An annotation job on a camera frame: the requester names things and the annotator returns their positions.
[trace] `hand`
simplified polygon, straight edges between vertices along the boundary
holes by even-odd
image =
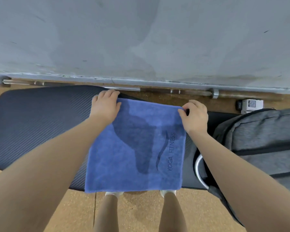
[[[189,103],[183,105],[182,108],[189,109],[188,116],[185,111],[178,109],[186,132],[188,134],[191,132],[207,134],[208,115],[206,106],[196,100],[189,100]]]
[[[121,103],[117,103],[117,97],[120,94],[119,91],[113,89],[104,90],[95,95],[92,98],[91,111],[89,117],[95,117],[100,122],[103,122],[105,126],[111,124],[120,109]]]

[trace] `person's left arm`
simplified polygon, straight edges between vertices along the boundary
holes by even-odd
[[[119,92],[92,99],[88,119],[34,148],[0,173],[0,232],[43,231],[90,146],[120,109]]]

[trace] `gray wall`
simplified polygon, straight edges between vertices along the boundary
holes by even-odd
[[[0,72],[290,87],[290,0],[0,0]]]

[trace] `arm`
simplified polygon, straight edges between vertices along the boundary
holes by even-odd
[[[88,119],[0,173],[0,232],[43,231],[101,131],[115,119],[119,92],[92,99]]]
[[[247,231],[290,231],[290,191],[207,134],[207,109],[190,100],[178,110],[213,177]]]

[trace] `person's right arm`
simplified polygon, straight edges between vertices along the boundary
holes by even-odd
[[[190,100],[183,108],[185,130],[246,230],[290,231],[290,191],[209,136],[205,105]]]

